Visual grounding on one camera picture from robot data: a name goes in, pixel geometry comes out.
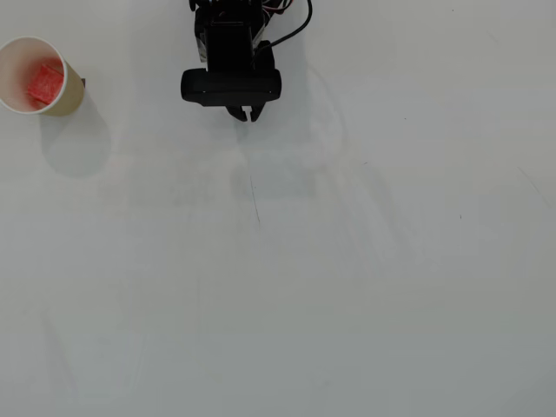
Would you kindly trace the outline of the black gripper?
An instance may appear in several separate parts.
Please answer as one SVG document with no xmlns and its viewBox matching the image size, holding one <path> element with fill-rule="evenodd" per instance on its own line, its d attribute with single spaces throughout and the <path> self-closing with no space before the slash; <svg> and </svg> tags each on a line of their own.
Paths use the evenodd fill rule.
<svg viewBox="0 0 556 417">
<path fill-rule="evenodd" d="M 208 73 L 266 73 L 275 70 L 270 42 L 263 33 L 270 15 L 261 5 L 196 5 L 195 39 L 199 57 Z M 251 107 L 256 122 L 264 104 Z M 237 121 L 246 122 L 241 106 L 227 106 Z"/>
</svg>

